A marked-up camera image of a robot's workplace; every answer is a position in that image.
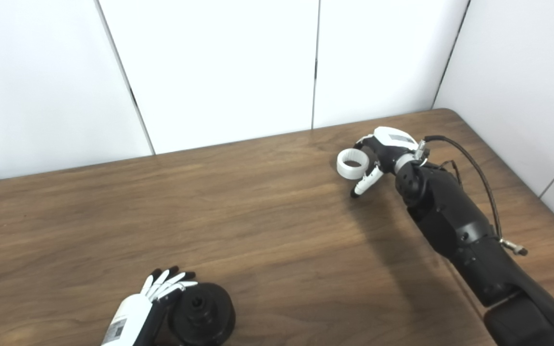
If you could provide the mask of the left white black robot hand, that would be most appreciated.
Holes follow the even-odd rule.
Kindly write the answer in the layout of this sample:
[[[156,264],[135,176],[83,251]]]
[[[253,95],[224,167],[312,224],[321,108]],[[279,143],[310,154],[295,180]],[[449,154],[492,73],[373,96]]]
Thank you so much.
[[[153,270],[141,290],[121,302],[101,344],[155,346],[165,314],[189,287],[198,284],[195,277],[195,272],[181,272],[178,266]]]

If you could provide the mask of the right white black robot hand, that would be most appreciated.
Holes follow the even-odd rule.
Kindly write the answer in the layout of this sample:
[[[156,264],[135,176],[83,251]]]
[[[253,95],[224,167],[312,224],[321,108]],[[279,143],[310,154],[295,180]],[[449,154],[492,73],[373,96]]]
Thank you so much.
[[[358,180],[350,192],[352,198],[358,198],[383,176],[397,176],[406,164],[424,164],[424,145],[424,141],[415,141],[407,132],[379,126],[340,154],[341,162],[353,161],[360,166],[346,169],[343,164],[337,171],[346,179]]]

